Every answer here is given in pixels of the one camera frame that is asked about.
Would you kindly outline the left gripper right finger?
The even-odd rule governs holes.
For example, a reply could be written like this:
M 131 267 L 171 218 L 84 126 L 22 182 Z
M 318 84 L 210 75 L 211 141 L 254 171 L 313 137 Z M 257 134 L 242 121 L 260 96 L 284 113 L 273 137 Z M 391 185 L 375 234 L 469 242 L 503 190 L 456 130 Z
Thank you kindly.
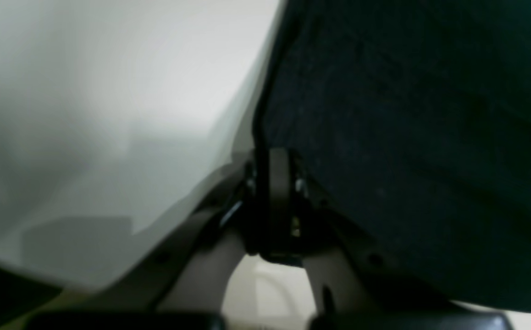
M 268 152 L 274 256 L 299 257 L 316 306 L 310 330 L 510 330 L 502 313 L 452 303 L 337 210 L 293 152 Z

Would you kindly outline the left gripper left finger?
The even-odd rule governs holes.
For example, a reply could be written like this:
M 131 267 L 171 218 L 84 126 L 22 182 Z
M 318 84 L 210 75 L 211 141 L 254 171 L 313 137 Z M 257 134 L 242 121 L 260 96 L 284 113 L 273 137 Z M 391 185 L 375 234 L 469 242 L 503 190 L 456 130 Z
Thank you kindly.
M 29 330 L 225 330 L 228 282 L 263 246 L 266 157 L 255 152 L 127 275 L 77 306 L 32 317 Z

